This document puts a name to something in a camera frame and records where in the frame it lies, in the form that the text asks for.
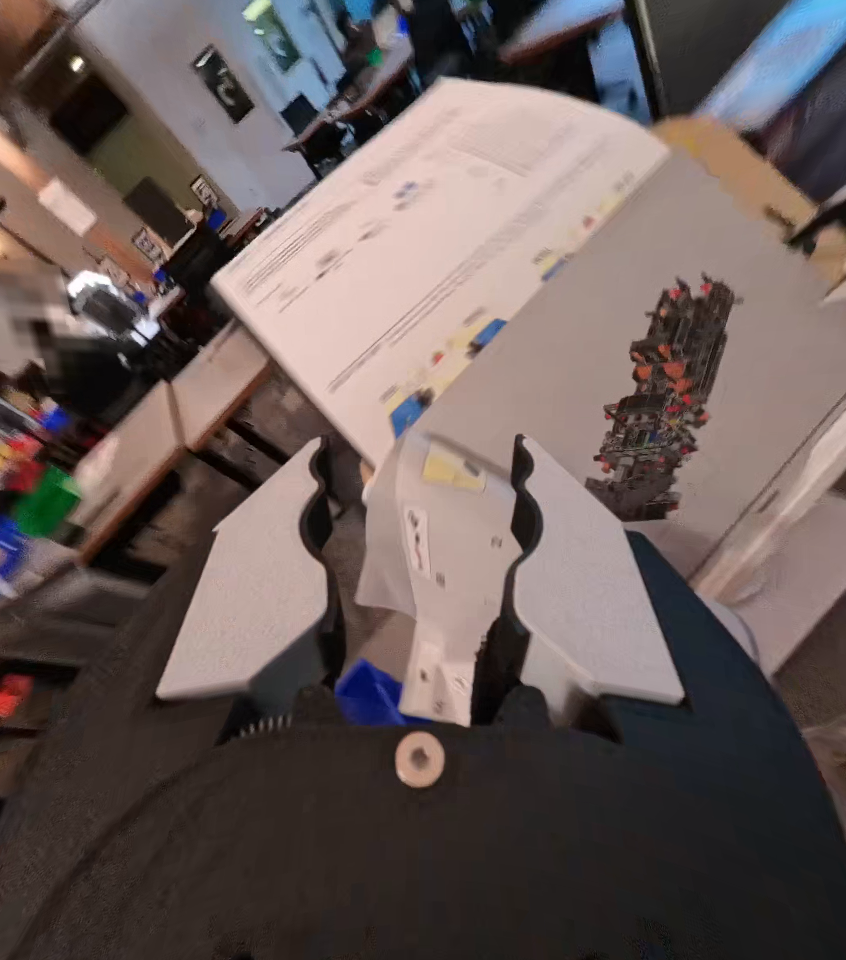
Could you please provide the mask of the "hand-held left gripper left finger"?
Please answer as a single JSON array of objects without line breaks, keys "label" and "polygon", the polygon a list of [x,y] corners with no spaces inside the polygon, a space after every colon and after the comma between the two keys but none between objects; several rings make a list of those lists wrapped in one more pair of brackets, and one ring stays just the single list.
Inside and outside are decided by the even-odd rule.
[{"label": "hand-held left gripper left finger", "polygon": [[159,701],[243,695],[290,706],[299,690],[341,676],[345,618],[324,556],[330,467],[328,439],[310,440],[216,525]]}]

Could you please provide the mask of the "instruction booklet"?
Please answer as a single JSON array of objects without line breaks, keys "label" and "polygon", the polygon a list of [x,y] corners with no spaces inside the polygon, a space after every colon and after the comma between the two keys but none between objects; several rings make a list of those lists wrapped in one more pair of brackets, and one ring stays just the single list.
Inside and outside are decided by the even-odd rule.
[{"label": "instruction booklet", "polygon": [[846,391],[846,297],[652,132],[445,79],[213,280],[372,468],[355,600],[468,725],[517,435],[694,576]]}]

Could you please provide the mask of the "long background desk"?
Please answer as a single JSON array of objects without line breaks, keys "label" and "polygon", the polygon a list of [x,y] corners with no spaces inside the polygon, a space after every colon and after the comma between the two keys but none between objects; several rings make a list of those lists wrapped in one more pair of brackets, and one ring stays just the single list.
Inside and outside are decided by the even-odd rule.
[{"label": "long background desk", "polygon": [[69,523],[85,565],[110,545],[145,498],[190,456],[246,489],[253,480],[210,449],[228,431],[277,465],[288,455],[239,418],[272,375],[270,358],[231,321],[171,381],[161,381],[76,467],[81,499]]}]

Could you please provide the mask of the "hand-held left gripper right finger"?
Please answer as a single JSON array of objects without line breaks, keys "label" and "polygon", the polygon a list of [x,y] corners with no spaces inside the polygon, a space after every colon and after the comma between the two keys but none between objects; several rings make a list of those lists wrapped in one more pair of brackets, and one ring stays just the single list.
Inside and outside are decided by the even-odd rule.
[{"label": "hand-held left gripper right finger", "polygon": [[685,690],[622,522],[537,441],[514,438],[518,556],[475,661],[470,723],[533,688],[556,726],[616,697],[680,707]]}]

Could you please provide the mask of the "dark printed lego box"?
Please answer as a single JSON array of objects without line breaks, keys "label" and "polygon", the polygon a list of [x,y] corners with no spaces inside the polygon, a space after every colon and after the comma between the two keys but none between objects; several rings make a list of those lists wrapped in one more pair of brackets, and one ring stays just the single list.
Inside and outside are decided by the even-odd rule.
[{"label": "dark printed lego box", "polygon": [[786,3],[693,114],[822,202],[846,185],[846,1]]}]

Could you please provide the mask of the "white and wooden book stand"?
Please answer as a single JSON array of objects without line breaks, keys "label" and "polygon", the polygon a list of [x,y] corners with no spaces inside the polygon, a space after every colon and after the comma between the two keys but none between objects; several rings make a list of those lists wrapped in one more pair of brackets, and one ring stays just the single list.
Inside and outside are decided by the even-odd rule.
[{"label": "white and wooden book stand", "polygon": [[[829,287],[846,278],[846,229],[826,226],[809,253],[789,248],[791,235],[816,207],[735,131],[709,118],[673,117],[653,133],[714,177],[741,212]],[[694,572],[692,585],[705,598],[729,606],[757,594],[770,558],[845,472],[846,391]]]}]

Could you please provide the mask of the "green background bin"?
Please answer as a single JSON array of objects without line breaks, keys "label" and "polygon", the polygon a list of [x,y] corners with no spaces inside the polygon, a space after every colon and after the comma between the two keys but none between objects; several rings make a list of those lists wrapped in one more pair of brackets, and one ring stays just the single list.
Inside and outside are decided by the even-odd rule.
[{"label": "green background bin", "polygon": [[81,488],[64,469],[48,465],[39,482],[22,497],[13,522],[27,538],[51,538],[81,503]]}]

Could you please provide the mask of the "dark wall picture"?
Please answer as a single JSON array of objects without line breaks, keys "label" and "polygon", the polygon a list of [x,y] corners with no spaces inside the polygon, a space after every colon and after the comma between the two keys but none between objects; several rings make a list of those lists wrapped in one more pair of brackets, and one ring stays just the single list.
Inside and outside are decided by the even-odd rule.
[{"label": "dark wall picture", "polygon": [[240,125],[255,110],[256,104],[216,45],[205,46],[190,68],[233,125]]}]

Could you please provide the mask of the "light grey flat rounded board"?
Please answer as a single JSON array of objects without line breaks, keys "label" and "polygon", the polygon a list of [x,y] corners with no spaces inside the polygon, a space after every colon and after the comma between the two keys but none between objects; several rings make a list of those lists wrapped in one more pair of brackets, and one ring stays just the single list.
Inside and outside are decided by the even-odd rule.
[{"label": "light grey flat rounded board", "polygon": [[740,586],[696,593],[763,673],[776,675],[846,594],[846,496],[821,498]]}]

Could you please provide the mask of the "black steel column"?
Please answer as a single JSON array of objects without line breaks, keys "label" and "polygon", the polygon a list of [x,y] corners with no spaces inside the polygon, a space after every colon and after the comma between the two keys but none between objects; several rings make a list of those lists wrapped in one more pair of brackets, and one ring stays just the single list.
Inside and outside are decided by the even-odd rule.
[{"label": "black steel column", "polygon": [[675,115],[680,102],[676,14],[681,2],[623,1],[651,120]]}]

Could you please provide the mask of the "blue tagged plastic bin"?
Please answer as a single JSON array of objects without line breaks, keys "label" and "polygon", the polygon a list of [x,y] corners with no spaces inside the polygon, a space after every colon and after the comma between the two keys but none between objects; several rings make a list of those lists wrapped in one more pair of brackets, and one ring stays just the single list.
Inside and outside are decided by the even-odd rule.
[{"label": "blue tagged plastic bin", "polygon": [[333,690],[344,719],[361,727],[429,725],[432,721],[399,710],[403,685],[387,672],[360,657],[342,674]]}]

